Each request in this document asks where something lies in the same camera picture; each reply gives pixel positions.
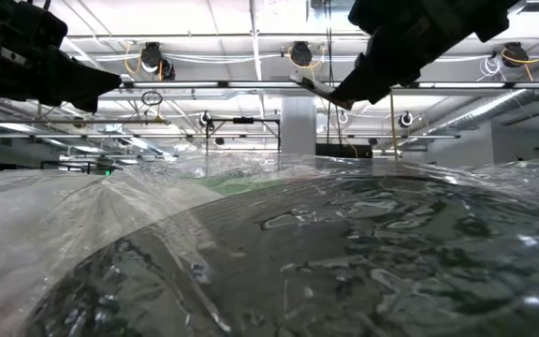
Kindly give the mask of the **bagged black bath sponge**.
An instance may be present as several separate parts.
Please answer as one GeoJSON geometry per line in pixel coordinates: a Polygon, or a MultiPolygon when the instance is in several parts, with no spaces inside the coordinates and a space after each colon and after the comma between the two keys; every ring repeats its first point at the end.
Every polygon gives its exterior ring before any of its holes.
{"type": "Polygon", "coordinates": [[[539,160],[282,163],[86,257],[22,337],[539,337],[539,160]]]}

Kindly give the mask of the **silver flexible air duct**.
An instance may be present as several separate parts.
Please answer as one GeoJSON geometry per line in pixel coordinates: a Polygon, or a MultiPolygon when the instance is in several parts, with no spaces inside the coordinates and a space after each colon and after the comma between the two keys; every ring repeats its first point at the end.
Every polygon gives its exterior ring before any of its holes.
{"type": "Polygon", "coordinates": [[[443,135],[449,129],[467,129],[510,110],[525,108],[528,104],[539,100],[539,78],[535,84],[535,87],[520,87],[518,89],[516,86],[513,90],[504,90],[500,95],[478,99],[462,108],[452,119],[433,125],[423,133],[423,136],[443,135]]]}

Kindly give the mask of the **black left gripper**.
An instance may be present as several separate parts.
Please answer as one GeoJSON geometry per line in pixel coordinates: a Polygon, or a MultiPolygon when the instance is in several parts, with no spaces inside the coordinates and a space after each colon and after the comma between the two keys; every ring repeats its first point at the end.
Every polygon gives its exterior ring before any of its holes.
{"type": "Polygon", "coordinates": [[[84,65],[60,50],[67,25],[34,0],[0,0],[0,97],[70,103],[97,113],[99,97],[117,89],[119,75],[84,65]]]}

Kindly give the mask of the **distant black rig frame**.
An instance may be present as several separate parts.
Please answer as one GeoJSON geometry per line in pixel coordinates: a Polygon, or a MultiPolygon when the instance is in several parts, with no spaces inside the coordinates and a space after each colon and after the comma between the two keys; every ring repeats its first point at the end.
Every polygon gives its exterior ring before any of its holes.
{"type": "Polygon", "coordinates": [[[205,160],[208,160],[210,154],[269,154],[275,152],[280,154],[281,148],[281,121],[278,119],[267,118],[255,118],[252,116],[241,116],[231,118],[213,118],[215,129],[210,131],[205,129],[205,160]],[[222,134],[220,129],[226,125],[255,125],[261,124],[264,131],[262,133],[239,133],[239,134],[222,134]],[[238,140],[238,139],[262,139],[266,141],[267,138],[275,138],[276,145],[274,148],[268,148],[267,144],[264,144],[262,148],[223,148],[224,140],[238,140]]]}

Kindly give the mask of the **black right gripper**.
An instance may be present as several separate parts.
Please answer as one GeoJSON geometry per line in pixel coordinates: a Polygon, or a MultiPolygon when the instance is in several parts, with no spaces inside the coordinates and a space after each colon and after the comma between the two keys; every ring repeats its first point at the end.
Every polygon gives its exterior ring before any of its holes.
{"type": "Polygon", "coordinates": [[[466,37],[482,42],[509,27],[517,0],[355,0],[349,22],[370,35],[367,50],[330,97],[377,103],[393,85],[406,86],[466,37]]]}

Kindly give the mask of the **long light strip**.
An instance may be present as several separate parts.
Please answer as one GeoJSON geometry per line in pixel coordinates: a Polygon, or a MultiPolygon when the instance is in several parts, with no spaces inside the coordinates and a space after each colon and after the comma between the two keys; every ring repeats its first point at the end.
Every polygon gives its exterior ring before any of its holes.
{"type": "MultiPolygon", "coordinates": [[[[130,81],[121,89],[290,89],[291,81],[130,81]]],[[[530,82],[414,82],[395,89],[539,89],[539,81],[530,82]]]]}

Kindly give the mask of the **white structural column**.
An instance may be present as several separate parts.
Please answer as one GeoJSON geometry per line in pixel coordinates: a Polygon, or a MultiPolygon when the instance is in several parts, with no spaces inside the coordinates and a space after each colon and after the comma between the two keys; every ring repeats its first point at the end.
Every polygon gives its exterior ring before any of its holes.
{"type": "Polygon", "coordinates": [[[315,154],[316,107],[310,96],[286,96],[282,102],[281,148],[285,154],[315,154]]]}

